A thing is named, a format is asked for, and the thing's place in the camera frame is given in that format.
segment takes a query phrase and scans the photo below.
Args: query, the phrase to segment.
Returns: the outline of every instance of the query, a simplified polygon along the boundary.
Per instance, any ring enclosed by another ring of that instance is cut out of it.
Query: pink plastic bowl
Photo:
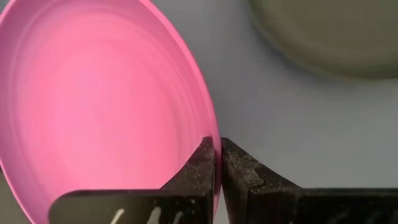
[[[33,223],[74,190],[158,189],[205,136],[220,168],[203,77],[148,0],[11,1],[0,16],[0,127],[0,165]]]

